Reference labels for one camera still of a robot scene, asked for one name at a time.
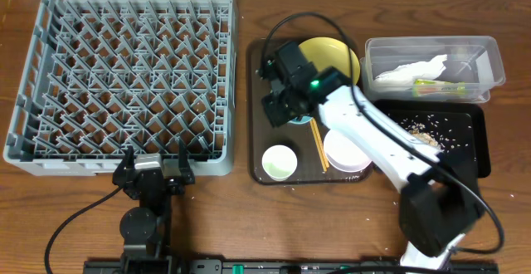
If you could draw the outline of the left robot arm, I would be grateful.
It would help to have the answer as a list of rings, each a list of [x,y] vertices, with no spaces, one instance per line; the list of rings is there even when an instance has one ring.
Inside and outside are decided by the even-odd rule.
[[[170,249],[172,196],[182,195],[192,180],[163,165],[159,154],[136,155],[129,146],[113,173],[112,183],[139,205],[124,214],[124,239],[116,273],[178,274],[186,266]]]

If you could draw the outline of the small white cup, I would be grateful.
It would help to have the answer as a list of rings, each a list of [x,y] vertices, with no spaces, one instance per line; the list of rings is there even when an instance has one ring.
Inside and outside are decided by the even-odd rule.
[[[298,159],[295,152],[285,145],[273,145],[261,158],[262,168],[275,181],[285,181],[297,169]]]

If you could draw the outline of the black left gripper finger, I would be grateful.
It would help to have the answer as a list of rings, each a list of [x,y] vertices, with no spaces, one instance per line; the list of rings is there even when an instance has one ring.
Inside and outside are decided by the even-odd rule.
[[[113,172],[112,183],[118,187],[124,187],[131,171],[134,171],[134,149],[129,146],[125,151],[124,158]]]
[[[178,145],[178,170],[180,173],[180,177],[183,183],[186,185],[195,184],[195,175],[188,161],[187,147],[185,143],[181,140],[179,141]]]

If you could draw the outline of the green snack wrapper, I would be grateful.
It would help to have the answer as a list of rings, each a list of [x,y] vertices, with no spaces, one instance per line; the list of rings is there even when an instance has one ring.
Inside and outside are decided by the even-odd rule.
[[[413,83],[412,94],[424,95],[465,95],[464,82],[432,81],[417,79]]]

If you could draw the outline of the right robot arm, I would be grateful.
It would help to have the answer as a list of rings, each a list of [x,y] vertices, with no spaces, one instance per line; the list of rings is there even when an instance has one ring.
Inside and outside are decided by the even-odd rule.
[[[301,119],[337,134],[337,150],[366,157],[399,192],[399,225],[408,240],[401,271],[440,271],[485,213],[478,172],[459,154],[409,134],[356,86],[358,59],[342,42],[316,37],[263,51],[251,83],[251,163],[280,182],[320,180],[325,158]]]

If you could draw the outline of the yellow plate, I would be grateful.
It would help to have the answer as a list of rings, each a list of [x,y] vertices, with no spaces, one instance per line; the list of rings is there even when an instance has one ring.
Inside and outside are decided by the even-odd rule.
[[[331,66],[346,76],[353,71],[353,84],[358,83],[361,71],[359,59],[353,50],[347,53],[347,46],[343,42],[331,37],[314,37],[301,42],[299,49],[318,72]]]

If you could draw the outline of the light blue bowl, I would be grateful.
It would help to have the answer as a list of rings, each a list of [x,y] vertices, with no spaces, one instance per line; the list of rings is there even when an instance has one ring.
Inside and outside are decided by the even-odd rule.
[[[312,119],[313,119],[312,116],[303,115],[303,116],[296,117],[296,118],[290,120],[289,123],[292,124],[292,125],[304,125],[304,124],[309,123]]]

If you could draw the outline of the rice food waste pile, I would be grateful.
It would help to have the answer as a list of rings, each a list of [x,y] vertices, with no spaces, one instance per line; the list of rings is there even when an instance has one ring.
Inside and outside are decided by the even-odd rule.
[[[456,116],[418,113],[399,117],[397,122],[409,134],[446,154],[472,149],[471,125],[460,124]]]

